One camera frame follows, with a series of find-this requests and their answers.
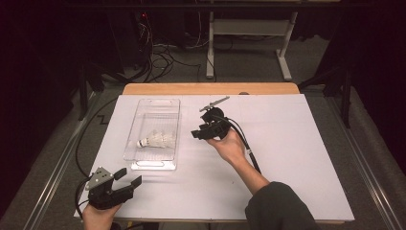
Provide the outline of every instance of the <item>sleeve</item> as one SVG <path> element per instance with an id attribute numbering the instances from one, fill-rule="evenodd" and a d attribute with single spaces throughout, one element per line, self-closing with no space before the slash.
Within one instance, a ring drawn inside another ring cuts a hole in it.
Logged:
<path id="1" fill-rule="evenodd" d="M 245 208 L 251 230 L 319 230 L 307 206 L 280 182 L 271 182 L 250 199 Z"/>

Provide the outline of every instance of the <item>white paper sheet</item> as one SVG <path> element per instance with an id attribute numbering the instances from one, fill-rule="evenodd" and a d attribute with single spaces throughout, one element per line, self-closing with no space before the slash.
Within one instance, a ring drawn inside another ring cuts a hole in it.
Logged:
<path id="1" fill-rule="evenodd" d="M 304 95 L 230 97 L 218 107 L 242 127 L 265 177 L 292 187 L 317 220 L 354 220 Z M 177 169 L 132 171 L 123 154 L 137 103 L 140 99 L 167 98 L 181 101 Z M 92 172 L 98 166 L 111 173 L 127 167 L 128 175 L 115 181 L 114 188 L 127 186 L 140 174 L 143 184 L 117 213 L 117 218 L 245 219 L 244 209 L 251 198 L 248 189 L 213 147 L 191 135 L 192 130 L 203 124 L 200 119 L 203 112 L 199 109 L 221 98 L 224 96 L 121 96 L 118 99 Z"/>

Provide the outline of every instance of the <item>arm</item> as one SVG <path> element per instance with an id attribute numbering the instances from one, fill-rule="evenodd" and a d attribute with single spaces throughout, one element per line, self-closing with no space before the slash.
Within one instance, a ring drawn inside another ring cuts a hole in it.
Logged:
<path id="1" fill-rule="evenodd" d="M 207 142 L 236 170 L 252 195 L 269 184 L 245 158 L 245 147 L 233 129 L 230 128 L 222 140 L 210 139 Z"/>
<path id="2" fill-rule="evenodd" d="M 244 145 L 230 129 L 222 140 L 207 140 L 230 163 L 253 197 L 245 209 L 252 230 L 320 230 L 306 205 L 287 185 L 263 177 L 245 158 Z"/>
<path id="3" fill-rule="evenodd" d="M 122 204 L 111 209 L 99 210 L 88 204 L 83 210 L 83 222 L 85 230 L 110 230 L 114 215 L 122 207 Z"/>

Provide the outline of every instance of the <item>clear plastic container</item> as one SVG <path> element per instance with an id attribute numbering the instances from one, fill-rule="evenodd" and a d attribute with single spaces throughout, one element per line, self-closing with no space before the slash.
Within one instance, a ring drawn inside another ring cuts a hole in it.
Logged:
<path id="1" fill-rule="evenodd" d="M 142 99 L 124 151 L 132 170 L 176 169 L 180 101 Z"/>

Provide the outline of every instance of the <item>human hand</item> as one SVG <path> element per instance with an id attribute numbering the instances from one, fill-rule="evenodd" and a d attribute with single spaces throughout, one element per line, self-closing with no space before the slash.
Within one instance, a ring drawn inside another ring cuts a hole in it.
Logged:
<path id="1" fill-rule="evenodd" d="M 232 128 L 227 135 L 221 140 L 206 140 L 209 145 L 213 146 L 220 154 L 221 158 L 234 166 L 237 162 L 246 161 L 245 147 L 237 132 Z"/>
<path id="2" fill-rule="evenodd" d="M 122 204 L 116 205 L 110 209 L 99 210 L 90 204 L 83 210 L 83 221 L 85 230 L 110 230 L 114 215 L 122 207 Z"/>

